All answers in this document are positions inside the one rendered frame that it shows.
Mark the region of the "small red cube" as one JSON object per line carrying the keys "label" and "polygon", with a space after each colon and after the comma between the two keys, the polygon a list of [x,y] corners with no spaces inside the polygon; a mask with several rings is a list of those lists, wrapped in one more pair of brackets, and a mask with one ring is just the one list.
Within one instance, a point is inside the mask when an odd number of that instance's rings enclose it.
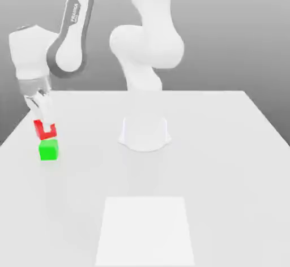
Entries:
{"label": "small red cube", "polygon": [[36,134],[40,140],[52,139],[57,136],[57,130],[55,124],[51,124],[51,132],[45,133],[43,130],[43,125],[41,120],[34,120],[33,124],[35,126]]}

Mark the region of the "small green cube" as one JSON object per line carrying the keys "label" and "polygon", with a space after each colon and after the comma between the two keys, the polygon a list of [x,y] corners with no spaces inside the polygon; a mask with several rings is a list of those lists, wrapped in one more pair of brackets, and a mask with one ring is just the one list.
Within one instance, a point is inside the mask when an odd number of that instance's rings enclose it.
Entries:
{"label": "small green cube", "polygon": [[39,144],[39,154],[42,161],[56,160],[58,158],[59,147],[57,139],[41,140]]}

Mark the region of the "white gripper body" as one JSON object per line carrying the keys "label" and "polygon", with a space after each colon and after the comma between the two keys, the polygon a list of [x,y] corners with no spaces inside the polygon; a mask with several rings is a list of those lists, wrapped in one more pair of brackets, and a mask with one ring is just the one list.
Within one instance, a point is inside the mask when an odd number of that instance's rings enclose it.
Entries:
{"label": "white gripper body", "polygon": [[54,108],[50,93],[37,91],[33,96],[24,96],[24,99],[37,120],[46,124],[54,124]]}

